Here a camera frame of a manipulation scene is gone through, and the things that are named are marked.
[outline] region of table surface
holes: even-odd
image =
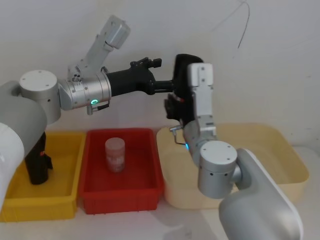
[[[295,205],[304,225],[304,240],[320,236],[320,157],[306,147],[294,148],[310,173],[304,195]],[[4,240],[228,240],[217,209],[180,210],[164,199],[155,211],[86,215],[75,219],[0,223]]]

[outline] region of led light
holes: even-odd
[[[91,104],[92,105],[95,105],[95,104],[97,104],[99,101],[97,100],[97,99],[93,99],[92,101],[91,101]]]

